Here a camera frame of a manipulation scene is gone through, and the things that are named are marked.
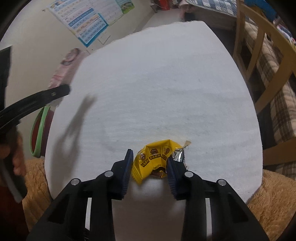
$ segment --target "plaid blanket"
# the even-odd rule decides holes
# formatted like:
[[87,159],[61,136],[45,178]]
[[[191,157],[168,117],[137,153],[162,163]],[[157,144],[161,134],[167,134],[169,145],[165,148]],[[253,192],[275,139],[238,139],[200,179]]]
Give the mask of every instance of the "plaid blanket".
[[231,16],[237,15],[236,0],[186,0],[186,2],[194,6],[223,12]]
[[[245,40],[250,51],[253,50],[257,38],[257,26],[245,23]],[[268,86],[273,75],[277,72],[281,62],[281,54],[277,54],[272,42],[266,36],[256,67],[265,85]],[[296,96],[291,87],[291,78],[270,102],[270,116],[274,139],[277,144],[290,140],[296,136]],[[268,168],[296,180],[296,161],[273,165]]]

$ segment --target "person's hand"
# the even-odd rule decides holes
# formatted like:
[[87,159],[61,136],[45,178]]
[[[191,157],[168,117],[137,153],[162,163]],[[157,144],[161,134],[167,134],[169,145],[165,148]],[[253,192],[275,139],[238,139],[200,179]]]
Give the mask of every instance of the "person's hand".
[[[10,148],[8,145],[0,145],[0,159],[6,158],[10,153]],[[24,161],[24,153],[22,149],[22,137],[19,134],[17,137],[17,149],[12,158],[12,163],[14,166],[13,172],[15,175],[25,176],[26,175],[26,166]]]

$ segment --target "fuzzy beige cushion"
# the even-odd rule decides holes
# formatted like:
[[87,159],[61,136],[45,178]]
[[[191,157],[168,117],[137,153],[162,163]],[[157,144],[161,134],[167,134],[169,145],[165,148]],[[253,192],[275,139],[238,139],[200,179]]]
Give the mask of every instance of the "fuzzy beige cushion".
[[[44,160],[26,161],[28,194],[22,204],[29,230],[50,204]],[[262,185],[248,207],[275,241],[289,224],[296,211],[296,182],[275,172],[263,170]]]
[[296,181],[264,170],[262,185],[248,204],[270,241],[276,240],[296,211]]
[[48,185],[45,177],[44,160],[33,159],[25,161],[27,174],[25,176],[28,189],[27,196],[22,201],[29,231],[43,215],[50,204]]

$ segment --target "poster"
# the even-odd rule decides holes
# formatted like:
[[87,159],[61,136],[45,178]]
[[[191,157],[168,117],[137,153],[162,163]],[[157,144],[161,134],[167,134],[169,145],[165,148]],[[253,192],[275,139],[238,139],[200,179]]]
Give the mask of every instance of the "poster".
[[99,13],[108,25],[112,25],[123,15],[116,0],[89,0],[93,8]]
[[108,24],[89,0],[56,0],[48,9],[88,47]]
[[130,10],[132,10],[133,8],[135,8],[135,6],[131,2],[131,0],[117,0],[117,3],[120,6],[123,14],[126,14]]

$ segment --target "white tablecloth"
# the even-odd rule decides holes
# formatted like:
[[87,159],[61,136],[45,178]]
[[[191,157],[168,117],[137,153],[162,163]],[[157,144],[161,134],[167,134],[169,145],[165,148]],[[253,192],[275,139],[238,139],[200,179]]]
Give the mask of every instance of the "white tablecloth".
[[[93,179],[146,144],[171,139],[189,170],[226,179],[240,197],[261,185],[259,126],[244,80],[204,22],[148,28],[83,60],[51,125],[45,171],[53,198],[72,179]],[[166,179],[133,180],[113,202],[117,241],[179,240],[184,202]]]

